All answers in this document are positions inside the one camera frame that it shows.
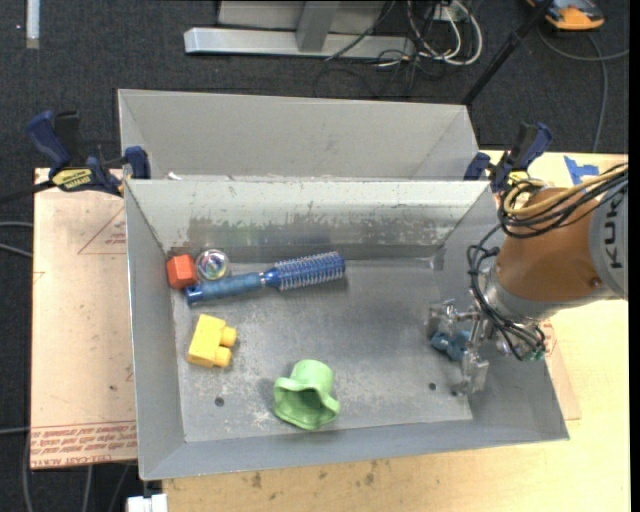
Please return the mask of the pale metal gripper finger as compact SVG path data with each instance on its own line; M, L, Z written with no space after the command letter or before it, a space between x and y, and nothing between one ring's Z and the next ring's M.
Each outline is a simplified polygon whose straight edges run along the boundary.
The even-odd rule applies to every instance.
M483 391L490 362L482 359L477 351L465 350L460 366L462 380L452 386L452 392L455 395L471 395Z
M436 334L454 336L461 330L462 324L473 319L473 309L459 311L455 299L431 304L426 321L426 336L433 337Z

